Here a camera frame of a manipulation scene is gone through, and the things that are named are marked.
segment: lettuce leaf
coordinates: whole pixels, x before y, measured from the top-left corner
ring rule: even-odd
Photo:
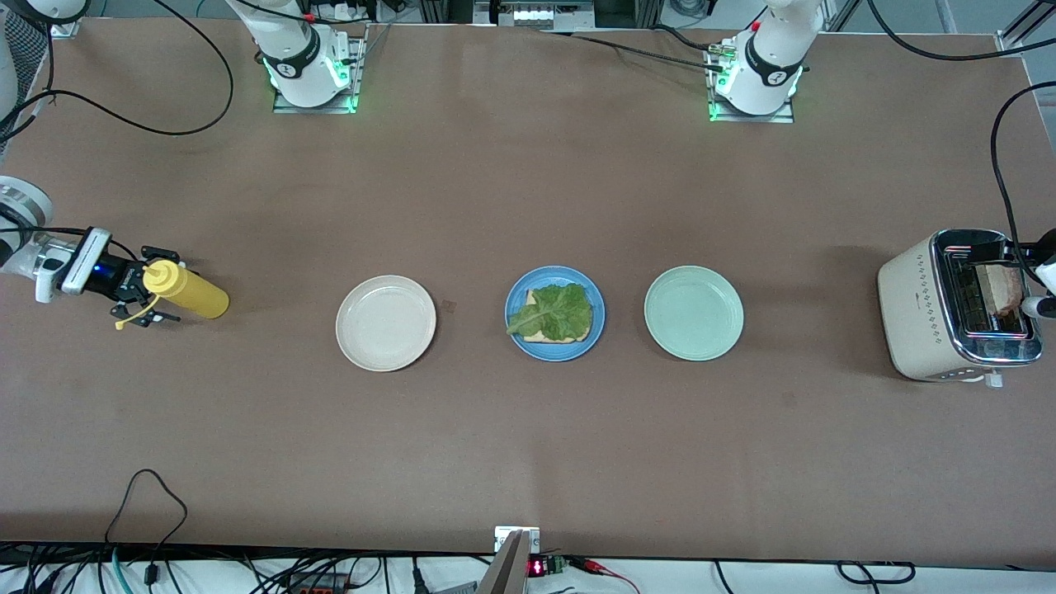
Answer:
[[[539,332],[550,340],[579,339],[590,328],[593,312],[579,284],[551,284],[533,289],[535,302],[510,316],[507,334],[531,336]]]

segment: wire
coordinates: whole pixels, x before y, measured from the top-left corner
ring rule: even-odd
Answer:
[[[121,242],[119,242],[119,241],[117,241],[117,240],[115,240],[113,238],[110,239],[110,243],[113,243],[117,247],[120,247],[122,250],[125,250],[125,253],[128,254],[130,258],[132,258],[133,262],[139,261],[139,257],[136,256],[131,249],[129,249],[128,246],[125,245],[124,243],[121,243]]]
[[[63,234],[63,235],[76,235],[76,236],[82,236],[82,235],[84,235],[84,234],[88,233],[88,229],[79,229],[77,227],[25,227],[25,226],[19,226],[18,230],[20,233],[44,231],[44,233]],[[124,243],[115,240],[113,237],[110,238],[110,243],[113,243],[114,245],[116,245],[117,247],[119,247],[121,250],[124,250],[126,254],[128,254],[129,257],[132,258],[133,262],[138,262],[139,261],[139,257],[136,256],[134,252],[132,252],[131,249],[129,249],[129,247],[127,245],[125,245]]]
[[[1019,54],[1021,52],[1029,52],[1031,50],[1037,50],[1038,48],[1044,48],[1046,45],[1052,45],[1053,43],[1056,43],[1056,37],[1054,37],[1052,39],[1045,39],[1044,41],[1038,41],[1037,43],[1027,43],[1026,45],[1022,45],[1020,48],[1012,48],[1010,50],[1001,50],[999,52],[987,52],[985,54],[967,54],[963,56],[937,54],[935,52],[928,52],[927,50],[922,50],[916,45],[910,44],[905,39],[899,37],[897,33],[891,31],[891,27],[887,24],[887,21],[884,20],[884,17],[880,16],[880,11],[876,10],[875,0],[865,0],[865,1],[866,3],[869,4],[869,11],[872,12],[872,16],[876,19],[876,22],[880,23],[880,29],[884,30],[884,33],[886,33],[887,36],[890,37],[892,41],[894,41],[899,45],[902,45],[904,49],[909,50],[910,52],[917,54],[918,56],[924,56],[925,58],[931,58],[932,60],[944,60],[954,62],[985,60],[989,58],[1000,58],[1002,56],[1012,56],[1015,54]]]
[[[186,24],[187,26],[191,27],[191,30],[193,30],[194,33],[196,33],[199,35],[199,37],[201,37],[202,39],[204,39],[205,42],[209,44],[209,47],[216,54],[216,56],[220,57],[220,61],[223,62],[224,70],[227,73],[227,87],[228,87],[228,90],[227,90],[227,100],[224,104],[224,109],[221,110],[221,112],[220,112],[219,115],[216,115],[215,117],[213,117],[209,123],[207,123],[207,124],[205,124],[203,126],[199,126],[197,128],[192,128],[190,130],[176,130],[176,131],[161,130],[161,129],[153,128],[151,126],[147,126],[145,124],[139,124],[138,122],[129,119],[128,117],[125,117],[124,115],[121,115],[121,114],[113,111],[112,109],[103,106],[102,104],[99,104],[98,101],[96,101],[94,99],[86,97],[84,95],[81,95],[80,93],[77,93],[77,92],[74,92],[74,91],[67,91],[64,89],[46,89],[44,91],[41,91],[40,93],[37,93],[36,95],[33,95],[32,97],[30,97],[29,99],[26,99],[26,100],[18,104],[17,106],[15,106],[11,110],[11,112],[6,116],[4,116],[3,119],[0,119],[0,129],[5,128],[14,119],[17,119],[18,116],[19,116],[19,114],[22,113],[22,111],[24,111],[27,107],[37,104],[37,101],[39,101],[39,100],[41,100],[43,98],[46,98],[46,97],[56,97],[56,96],[60,96],[60,95],[61,96],[73,97],[75,99],[79,99],[79,100],[81,100],[81,101],[83,101],[83,103],[86,103],[86,104],[94,107],[95,109],[97,109],[97,110],[106,113],[107,115],[110,115],[111,117],[119,119],[119,120],[124,122],[125,124],[128,124],[129,126],[132,126],[134,128],[138,128],[138,129],[147,131],[147,132],[153,132],[154,134],[162,134],[162,135],[165,135],[165,136],[188,136],[190,134],[196,134],[196,133],[202,132],[204,130],[208,130],[209,128],[212,128],[213,126],[215,126],[216,123],[219,123],[221,119],[224,118],[225,115],[227,115],[228,110],[231,108],[231,101],[234,100],[234,75],[231,73],[231,64],[229,64],[227,62],[227,57],[225,57],[224,53],[220,51],[220,48],[218,48],[216,44],[213,43],[212,39],[210,39],[208,35],[206,35],[205,33],[203,33],[202,30],[200,30],[197,26],[195,26],[194,23],[192,23],[191,21],[187,20],[187,18],[185,18],[183,15],[181,15],[180,13],[177,13],[176,11],[174,11],[171,6],[169,6],[168,4],[166,4],[164,2],[164,0],[153,0],[153,1],[157,5],[162,6],[163,8],[165,8],[166,11],[168,11],[170,14],[172,14],[172,16],[174,16],[177,19],[180,19],[181,21],[183,21],[184,24]],[[13,130],[12,132],[8,132],[7,134],[4,134],[3,136],[0,136],[0,144],[10,141],[11,138],[15,137],[17,134],[19,134],[22,131],[24,131],[29,127],[29,124],[31,122],[33,122],[35,115],[36,114],[34,113],[34,115],[31,116],[26,120],[26,123],[23,124],[21,127],[19,127],[17,130]]]
[[[1001,174],[1001,164],[998,160],[997,136],[998,131],[1001,129],[1001,122],[1004,120],[1004,114],[1008,111],[1008,108],[1016,103],[1016,99],[1039,89],[1048,89],[1051,87],[1056,87],[1056,80],[1031,85],[1030,87],[1022,89],[1015,95],[1008,97],[1008,100],[1006,100],[997,112],[997,117],[994,118],[994,127],[991,129],[991,164],[994,167],[994,178],[997,180],[997,188],[1001,192],[1001,200],[1004,201],[1004,214],[1008,218],[1008,235],[1012,238],[1012,246],[1015,252],[1016,261],[1019,263],[1019,267],[1023,271],[1023,274],[1034,279],[1034,282],[1037,282],[1041,286],[1045,286],[1045,284],[1041,282],[1038,275],[1026,265],[1026,261],[1023,258],[1022,247],[1019,244],[1019,229],[1016,228],[1016,215],[1012,209],[1012,199],[1008,198],[1008,188],[1004,185],[1004,175]]]
[[[757,21],[757,20],[759,20],[760,18],[762,18],[762,15],[767,14],[767,10],[768,10],[769,7],[770,7],[770,6],[763,6],[763,7],[762,7],[762,10],[761,10],[761,11],[759,11],[759,14],[758,14],[758,15],[755,15],[755,18],[754,18],[754,19],[752,19],[752,20],[748,21],[748,24],[746,24],[746,25],[744,25],[744,29],[748,29],[748,27],[752,26],[753,24],[755,24],[755,21]]]
[[[353,561],[352,562],[352,567],[348,568],[348,590],[358,590],[358,589],[363,588],[364,586],[371,583],[372,581],[374,581],[374,579],[376,577],[378,577],[378,574],[381,573],[381,565],[384,564],[384,562],[382,561],[382,557],[378,557],[378,568],[376,570],[374,570],[374,573],[371,574],[371,577],[366,578],[366,581],[364,581],[362,583],[353,583],[352,582],[352,570],[356,569],[356,563],[359,562],[360,558],[357,558],[355,561]]]
[[[48,38],[48,82],[44,89],[51,89],[55,83],[55,35],[49,25],[44,25],[44,37]]]
[[[246,0],[234,0],[234,1],[238,2],[239,4],[242,4],[243,6],[248,6],[248,7],[252,8],[252,10],[254,10],[254,11],[260,11],[260,12],[262,12],[264,14],[267,14],[267,15],[274,15],[274,16],[286,18],[286,19],[289,19],[289,20],[295,20],[295,21],[300,21],[300,22],[306,22],[308,24],[312,24],[312,23],[319,23],[319,24],[348,24],[348,23],[353,23],[353,22],[364,22],[364,21],[371,20],[370,18],[361,18],[361,19],[352,19],[351,21],[337,21],[337,20],[331,20],[331,19],[321,19],[321,18],[313,15],[312,13],[308,13],[308,14],[306,14],[303,17],[298,17],[296,15],[287,15],[286,13],[280,13],[279,11],[272,11],[271,8],[265,8],[264,6],[259,6],[257,4],[253,4],[252,2],[247,2]]]
[[[132,589],[129,588],[129,582],[125,579],[125,572],[121,571],[121,563],[117,560],[117,547],[110,553],[110,564],[114,568],[114,575],[117,576],[117,583],[125,591],[125,594],[132,594]]]
[[[591,43],[599,43],[601,45],[607,45],[616,50],[622,50],[624,52],[630,52],[631,54],[639,54],[641,56],[646,56],[657,60],[668,61],[673,63],[680,63],[684,66],[692,66],[694,68],[702,68],[704,70],[711,70],[714,72],[721,72],[722,68],[718,64],[709,64],[704,62],[695,62],[693,60],[683,60],[682,58],[676,58],[673,56],[665,56],[663,54],[655,54],[653,52],[646,52],[645,50],[639,50],[638,48],[630,48],[628,45],[622,45],[620,43],[614,43],[611,41],[605,41],[603,39],[596,39],[593,37],[573,37],[573,39],[582,39],[584,41],[590,41]]]
[[[690,48],[693,48],[694,50],[699,50],[701,52],[706,52],[708,51],[708,45],[709,45],[708,43],[696,43],[696,42],[693,42],[689,38],[686,38],[684,35],[682,35],[681,33],[679,33],[679,31],[677,29],[675,29],[675,27],[671,27],[671,26],[667,26],[665,24],[657,23],[653,29],[655,29],[657,31],[666,31],[667,33],[674,35],[675,39],[678,39],[679,42],[682,43],[683,45],[689,45]]]
[[[165,569],[169,572],[169,579],[172,580],[172,587],[175,588],[176,594],[184,594],[184,589],[180,588],[180,580],[176,579],[176,574],[172,573],[172,563],[169,562],[169,557],[165,553],[162,553],[162,560],[165,561]]]
[[[154,470],[153,468],[140,468],[136,470],[134,475],[132,475],[132,478],[129,479],[128,486],[125,487],[125,497],[121,498],[121,504],[120,506],[117,507],[117,513],[114,514],[114,518],[110,520],[110,525],[107,526],[107,532],[103,533],[102,535],[103,543],[113,544],[113,542],[110,540],[110,533],[111,531],[114,530],[114,526],[117,525],[117,521],[121,519],[121,513],[125,512],[125,506],[128,505],[129,496],[132,494],[132,486],[135,484],[135,480],[139,478],[139,475],[144,474],[154,477],[154,479],[157,481],[157,484],[162,486],[162,489],[166,493],[166,495],[172,498],[172,500],[175,501],[177,505],[180,505],[180,508],[184,513],[183,517],[180,518],[180,521],[176,522],[176,525],[171,531],[169,531],[169,534],[165,535],[165,538],[163,538],[157,542],[157,544],[154,546],[154,552],[156,553],[157,551],[159,551],[162,546],[165,545],[166,541],[168,541],[169,538],[173,534],[175,534],[181,526],[184,525],[184,522],[187,521],[187,504],[184,503],[184,500],[180,499],[178,495],[172,493],[172,489],[170,489],[169,485],[166,484],[165,479],[163,479],[162,476],[157,474],[157,470]]]
[[[257,565],[253,564],[253,560],[249,558],[249,555],[246,555],[245,551],[242,552],[242,556],[245,557],[246,564],[249,565],[249,571],[253,572],[253,577],[257,578],[257,586],[261,586],[263,583],[261,581],[261,574],[257,571]]]
[[[107,586],[102,582],[102,559],[107,552],[107,544],[99,546],[99,553],[95,559],[95,577],[99,581],[99,594],[107,594]]]
[[[629,579],[627,579],[627,578],[623,577],[622,575],[614,572],[612,570],[606,569],[605,572],[606,572],[605,575],[607,575],[609,577],[615,577],[616,579],[621,579],[623,581],[626,581],[628,584],[630,584],[631,588],[635,589],[635,594],[642,594],[642,591],[638,589],[638,586],[636,586],[634,581],[630,581]]]
[[[719,581],[722,582],[722,588],[727,591],[727,594],[733,594],[733,588],[730,588],[730,582],[725,580],[725,574],[722,573],[722,564],[719,563],[718,559],[713,561],[715,563],[715,571],[719,574]]]
[[[869,570],[866,569],[866,567],[859,561],[837,561],[836,571],[840,573],[840,577],[844,578],[846,581],[849,581],[850,583],[853,583],[855,586],[871,587],[873,594],[880,594],[881,586],[901,586],[903,583],[908,583],[912,581],[913,578],[917,577],[917,567],[913,565],[912,563],[888,563],[888,564],[899,568],[908,568],[909,574],[906,575],[905,577],[900,577],[894,579],[876,579],[875,577],[873,577],[872,573],[870,573]],[[847,575],[847,572],[844,571],[844,565],[854,565],[855,568],[859,569],[859,571],[862,572],[862,575],[865,576],[865,579],[859,579]]]

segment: white robotic arm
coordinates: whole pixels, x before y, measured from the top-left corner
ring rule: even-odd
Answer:
[[[1035,318],[1056,319],[1056,297],[1054,297],[1056,295],[1056,256],[1034,268],[1034,273],[1049,290],[1049,295],[1035,295],[1023,299],[1023,312]]]
[[[257,41],[271,85],[290,104],[318,107],[352,85],[348,35],[305,22],[297,0],[227,3]]]
[[[723,41],[716,94],[750,115],[776,112],[795,92],[807,50],[822,31],[822,0],[768,0],[758,26]]]
[[[3,0],[26,19],[46,25],[71,23],[88,12],[89,0]]]

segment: blue plate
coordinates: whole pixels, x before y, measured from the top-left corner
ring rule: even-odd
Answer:
[[[601,338],[601,331],[605,327],[605,301],[601,298],[601,291],[598,291],[598,285],[585,274],[568,266],[543,266],[521,277],[521,280],[510,290],[509,297],[506,298],[506,324],[509,326],[510,317],[524,307],[529,289],[543,289],[551,284],[564,286],[572,283],[583,286],[587,294],[587,301],[593,310],[590,333],[585,339],[567,345],[525,342],[520,334],[513,334],[511,338],[522,351],[546,361],[566,361],[589,351],[590,347],[593,347],[595,342]]]

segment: mustard bottle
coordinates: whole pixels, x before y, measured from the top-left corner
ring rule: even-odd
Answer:
[[[143,272],[147,291],[204,318],[219,318],[230,303],[222,289],[170,260],[152,262]]]

